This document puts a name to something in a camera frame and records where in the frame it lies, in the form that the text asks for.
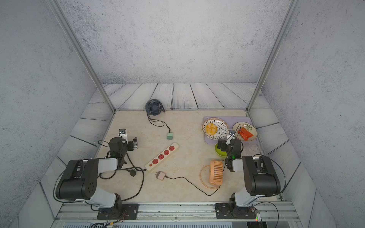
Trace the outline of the green USB power adapter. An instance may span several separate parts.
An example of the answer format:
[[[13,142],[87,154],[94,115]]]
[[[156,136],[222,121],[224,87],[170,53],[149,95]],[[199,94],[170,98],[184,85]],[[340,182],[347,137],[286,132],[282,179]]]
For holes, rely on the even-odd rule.
[[[173,133],[171,133],[171,132],[169,132],[169,133],[167,133],[167,140],[173,140],[173,137],[174,137],[174,134]]]

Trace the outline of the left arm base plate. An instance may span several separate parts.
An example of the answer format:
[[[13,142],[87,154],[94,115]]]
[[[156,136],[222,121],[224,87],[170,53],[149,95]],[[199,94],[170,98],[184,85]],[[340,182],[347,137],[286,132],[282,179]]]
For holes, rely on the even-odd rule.
[[[117,204],[108,209],[99,209],[97,220],[136,220],[139,204]]]

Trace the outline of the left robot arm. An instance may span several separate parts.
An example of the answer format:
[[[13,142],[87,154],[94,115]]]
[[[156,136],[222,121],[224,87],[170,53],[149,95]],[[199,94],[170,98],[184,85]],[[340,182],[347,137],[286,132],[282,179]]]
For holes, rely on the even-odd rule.
[[[55,183],[53,197],[62,203],[85,202],[96,206],[101,217],[125,214],[121,197],[98,187],[98,178],[103,173],[135,170],[123,168],[127,152],[138,149],[138,139],[128,141],[126,137],[114,137],[108,143],[106,158],[71,160]]]

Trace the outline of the white red power strip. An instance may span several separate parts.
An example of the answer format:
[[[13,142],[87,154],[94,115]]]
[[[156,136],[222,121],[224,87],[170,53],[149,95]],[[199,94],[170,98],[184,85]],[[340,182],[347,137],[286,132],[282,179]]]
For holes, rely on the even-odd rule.
[[[179,149],[179,144],[172,143],[169,147],[165,148],[162,152],[160,152],[154,159],[148,162],[145,165],[145,169],[150,171],[165,161],[169,156],[171,156],[174,152]]]

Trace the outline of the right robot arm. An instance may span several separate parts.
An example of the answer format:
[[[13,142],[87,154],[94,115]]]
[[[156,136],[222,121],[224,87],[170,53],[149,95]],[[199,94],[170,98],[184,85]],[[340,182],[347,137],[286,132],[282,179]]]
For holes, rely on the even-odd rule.
[[[219,139],[217,148],[226,152],[225,167],[230,172],[243,173],[244,188],[229,199],[229,212],[248,211],[259,198],[281,194],[282,186],[275,171],[273,160],[256,154],[242,156],[243,144],[239,139]]]

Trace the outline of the dark grey desk fan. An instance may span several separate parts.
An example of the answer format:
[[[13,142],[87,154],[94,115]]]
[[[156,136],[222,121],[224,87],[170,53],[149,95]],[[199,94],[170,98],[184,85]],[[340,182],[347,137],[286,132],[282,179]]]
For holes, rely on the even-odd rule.
[[[162,112],[165,113],[165,108],[163,107],[163,104],[159,100],[151,99],[147,101],[145,105],[145,111],[150,116],[157,116]]]

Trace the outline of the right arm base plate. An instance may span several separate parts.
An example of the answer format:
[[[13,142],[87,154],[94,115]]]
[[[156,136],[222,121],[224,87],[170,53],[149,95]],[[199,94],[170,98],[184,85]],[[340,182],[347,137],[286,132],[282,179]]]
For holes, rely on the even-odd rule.
[[[257,219],[255,209],[230,206],[229,203],[216,203],[215,213],[217,219]]]

